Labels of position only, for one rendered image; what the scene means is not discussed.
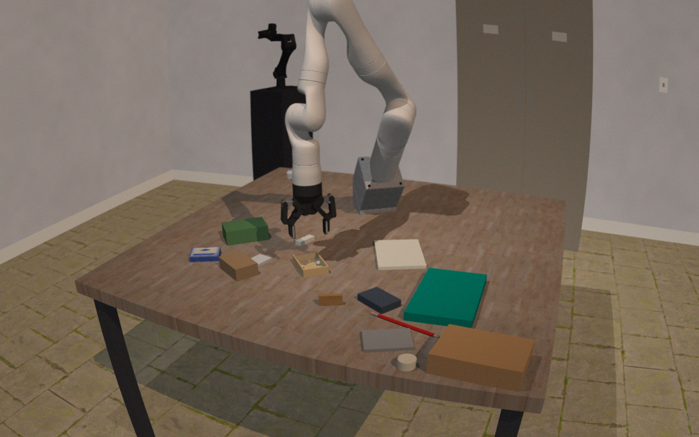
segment red pencil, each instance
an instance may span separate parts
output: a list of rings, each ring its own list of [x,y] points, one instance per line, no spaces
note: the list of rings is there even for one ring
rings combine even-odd
[[[381,315],[380,313],[375,313],[374,311],[371,311],[371,315],[372,315],[372,316],[377,316],[377,317],[379,317],[380,319],[385,319],[385,320],[387,320],[387,321],[389,321],[389,322],[392,322],[392,323],[394,323],[394,324],[399,324],[400,326],[403,326],[403,327],[408,327],[408,329],[416,330],[417,332],[421,332],[422,334],[430,335],[430,337],[435,337],[435,338],[438,338],[438,337],[439,337],[438,335],[433,334],[433,333],[430,332],[429,330],[419,329],[419,327],[413,327],[413,326],[411,326],[410,324],[405,324],[405,323],[403,323],[403,322],[399,322],[399,321],[397,321],[396,319],[391,319],[391,318],[388,317],[388,316],[383,316],[383,315]]]

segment gray double door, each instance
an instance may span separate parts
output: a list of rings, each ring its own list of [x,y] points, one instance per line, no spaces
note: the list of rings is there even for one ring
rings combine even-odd
[[[456,0],[458,186],[566,201],[579,248],[590,159],[592,0]]]

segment wooden tabletop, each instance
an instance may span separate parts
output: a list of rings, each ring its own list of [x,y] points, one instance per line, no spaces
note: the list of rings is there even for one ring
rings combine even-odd
[[[298,370],[416,396],[463,404],[540,413],[546,398],[555,340],[566,203],[499,191],[406,181],[396,212],[360,215],[352,203],[352,175],[323,172],[323,194],[336,197],[331,232],[322,217],[303,216],[297,246],[280,221],[280,201],[292,198],[291,181],[280,168],[128,249],[76,280],[77,290],[112,307],[200,338]],[[263,217],[271,238],[226,246],[222,222]],[[487,274],[477,329],[535,340],[522,391],[400,371],[392,364],[405,351],[364,353],[361,330],[392,329],[370,315],[357,293],[380,287],[403,306],[387,313],[403,320],[403,309],[420,270],[378,271],[375,240],[419,239],[429,268]],[[260,274],[235,282],[218,263],[189,263],[192,247],[221,246],[223,254],[264,254]],[[300,277],[294,254],[318,251],[330,267],[326,276]],[[321,293],[342,293],[344,305],[320,307]],[[441,334],[446,327],[412,323]],[[429,337],[413,331],[416,350]]]

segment stone tile floor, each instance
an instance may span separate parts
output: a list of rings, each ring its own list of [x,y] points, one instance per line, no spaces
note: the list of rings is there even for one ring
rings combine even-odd
[[[0,437],[133,436],[74,279],[233,186],[172,181],[0,265]],[[547,402],[519,435],[699,435],[699,247],[582,232]],[[119,311],[158,437],[478,437],[499,410],[344,384]]]

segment table leg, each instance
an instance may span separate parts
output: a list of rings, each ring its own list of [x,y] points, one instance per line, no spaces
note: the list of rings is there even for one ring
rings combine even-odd
[[[522,413],[515,410],[500,410],[496,437],[516,437],[519,424],[522,423]]]
[[[123,338],[123,329],[120,327],[117,308],[110,307],[95,299],[94,303],[109,353],[109,360],[112,362],[117,385],[120,387],[120,394],[123,396],[133,430],[137,437],[155,437],[150,417],[147,417],[147,410],[144,409],[144,401],[142,401],[142,393],[139,391],[136,376],[133,375],[131,357],[128,355],[126,341]]]

